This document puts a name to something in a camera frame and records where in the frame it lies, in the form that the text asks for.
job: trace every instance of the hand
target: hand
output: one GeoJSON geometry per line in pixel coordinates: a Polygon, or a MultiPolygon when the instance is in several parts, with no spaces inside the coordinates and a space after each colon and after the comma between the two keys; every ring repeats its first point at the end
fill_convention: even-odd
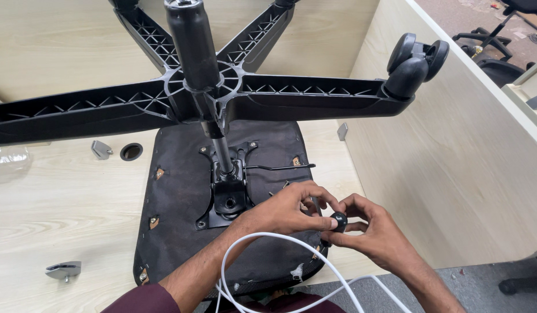
{"type": "Polygon", "coordinates": [[[348,217],[361,217],[365,222],[348,224],[346,232],[362,231],[358,236],[323,232],[321,239],[339,247],[355,249],[369,257],[379,267],[399,275],[406,268],[425,264],[416,249],[394,223],[383,207],[358,194],[340,201],[340,212],[348,217]]]}
{"type": "Polygon", "coordinates": [[[319,187],[314,181],[302,181],[290,184],[267,201],[244,212],[232,224],[238,222],[257,225],[256,229],[259,232],[279,234],[335,229],[338,225],[336,220],[330,217],[320,217],[316,213],[311,196],[318,198],[321,209],[326,209],[328,203],[332,209],[340,210],[338,200],[325,188],[319,187]],[[307,207],[311,216],[300,210],[300,203],[307,207]]]}

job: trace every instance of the metal lever rod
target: metal lever rod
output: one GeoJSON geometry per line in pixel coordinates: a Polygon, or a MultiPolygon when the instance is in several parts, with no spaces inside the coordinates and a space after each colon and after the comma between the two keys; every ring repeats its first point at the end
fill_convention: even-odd
{"type": "Polygon", "coordinates": [[[314,168],[316,167],[317,165],[313,164],[313,163],[309,163],[309,164],[306,164],[306,165],[297,165],[297,166],[294,166],[294,167],[280,167],[280,168],[270,168],[270,167],[264,167],[262,165],[250,165],[248,167],[245,167],[245,169],[266,169],[266,170],[286,170],[286,169],[298,169],[298,168],[314,168]]]}

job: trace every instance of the seat underside fabric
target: seat underside fabric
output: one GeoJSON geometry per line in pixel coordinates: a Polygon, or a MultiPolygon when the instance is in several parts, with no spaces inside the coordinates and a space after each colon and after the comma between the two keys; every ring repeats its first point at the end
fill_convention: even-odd
{"type": "MultiPolygon", "coordinates": [[[[248,154],[246,165],[291,166],[296,157],[301,164],[308,163],[296,122],[237,120],[230,124],[230,130],[229,146],[245,141],[258,142],[258,148],[248,154]]],[[[133,275],[138,285],[141,285],[139,275],[143,269],[149,282],[158,282],[226,229],[195,230],[196,220],[211,202],[211,163],[199,153],[200,148],[209,145],[212,141],[203,135],[198,123],[158,131],[135,250],[133,275]],[[156,179],[159,168],[164,173],[156,179]],[[149,221],[155,216],[158,224],[151,229],[149,221]]],[[[282,189],[286,181],[309,179],[312,177],[308,168],[250,169],[247,170],[247,191],[253,203],[258,204],[270,197],[269,192],[275,194],[282,189]]],[[[320,232],[305,231],[293,237],[313,247],[320,245],[320,232]]],[[[321,251],[323,255],[326,256],[327,250],[321,251]]],[[[264,237],[245,249],[227,270],[227,283],[235,295],[289,287],[300,282],[300,277],[291,274],[300,265],[301,278],[305,280],[317,273],[324,263],[292,242],[264,237]]]]}

